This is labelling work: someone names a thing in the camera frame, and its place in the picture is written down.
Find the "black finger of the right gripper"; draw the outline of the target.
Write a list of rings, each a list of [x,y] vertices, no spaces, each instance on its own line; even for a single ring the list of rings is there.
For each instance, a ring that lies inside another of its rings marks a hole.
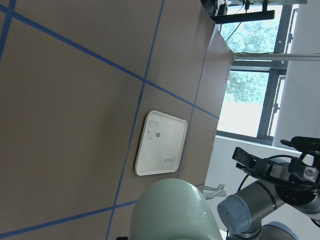
[[[252,170],[256,166],[258,157],[246,152],[240,147],[236,147],[232,159],[236,161],[236,168]]]

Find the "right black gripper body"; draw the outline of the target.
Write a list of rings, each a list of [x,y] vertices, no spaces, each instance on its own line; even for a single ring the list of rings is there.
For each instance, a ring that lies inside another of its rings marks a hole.
[[[279,187],[319,190],[320,156],[317,152],[303,152],[299,157],[274,155],[259,158],[253,155],[252,176]]]

